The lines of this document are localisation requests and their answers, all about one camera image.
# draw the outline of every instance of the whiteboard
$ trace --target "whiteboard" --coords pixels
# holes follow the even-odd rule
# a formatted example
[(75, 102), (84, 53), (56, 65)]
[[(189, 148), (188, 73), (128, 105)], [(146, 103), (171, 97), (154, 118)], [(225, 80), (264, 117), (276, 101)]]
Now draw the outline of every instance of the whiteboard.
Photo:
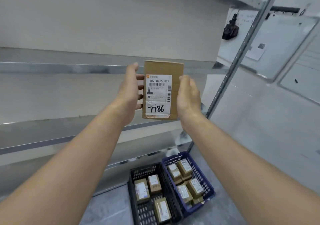
[[(228, 20), (231, 20), (234, 13), (237, 13), (237, 10), (230, 14)], [(250, 10), (238, 12), (236, 22), (239, 26), (238, 36), (231, 40), (222, 40), (218, 57), (229, 62), (233, 61), (257, 13)], [(270, 15), (262, 24), (251, 45), (264, 44), (264, 53), (259, 60), (244, 57), (241, 65), (261, 77), (274, 81), (318, 20), (318, 18), (306, 16)]]
[(285, 89), (320, 104), (320, 36), (314, 38), (280, 82)]

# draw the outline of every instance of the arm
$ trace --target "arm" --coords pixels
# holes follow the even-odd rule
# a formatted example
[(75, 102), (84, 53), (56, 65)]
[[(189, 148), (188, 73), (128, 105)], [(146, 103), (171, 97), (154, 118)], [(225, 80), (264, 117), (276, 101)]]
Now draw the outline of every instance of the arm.
[(45, 166), (0, 203), (0, 224), (78, 224), (137, 105), (138, 64), (127, 67), (117, 98)]
[(317, 224), (320, 197), (246, 149), (200, 112), (200, 93), (181, 77), (178, 114), (183, 129), (198, 146), (249, 224)]

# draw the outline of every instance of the forearm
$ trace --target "forearm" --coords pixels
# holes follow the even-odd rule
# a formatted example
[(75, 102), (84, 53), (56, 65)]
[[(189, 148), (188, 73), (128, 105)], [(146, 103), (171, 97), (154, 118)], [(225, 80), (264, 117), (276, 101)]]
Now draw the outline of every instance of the forearm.
[(104, 109), (0, 203), (0, 224), (78, 224), (113, 153), (120, 120), (112, 105)]
[(184, 123), (239, 211), (250, 224), (314, 224), (320, 198), (234, 141), (203, 116)]

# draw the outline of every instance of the person's left arm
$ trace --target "person's left arm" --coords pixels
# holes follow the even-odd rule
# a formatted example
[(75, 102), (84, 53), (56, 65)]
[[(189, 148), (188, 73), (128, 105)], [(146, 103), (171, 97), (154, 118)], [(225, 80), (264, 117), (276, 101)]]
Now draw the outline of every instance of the person's left arm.
[(127, 67), (116, 99), (64, 149), (0, 203), (0, 224), (79, 224), (142, 95), (138, 64)]

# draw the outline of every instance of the person's right arm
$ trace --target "person's right arm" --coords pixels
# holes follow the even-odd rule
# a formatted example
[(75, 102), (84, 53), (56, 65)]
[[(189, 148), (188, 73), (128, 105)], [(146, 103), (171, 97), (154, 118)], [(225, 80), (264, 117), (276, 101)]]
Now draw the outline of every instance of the person's right arm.
[(249, 224), (319, 224), (320, 197), (219, 129), (200, 111), (195, 82), (182, 76), (183, 129)]

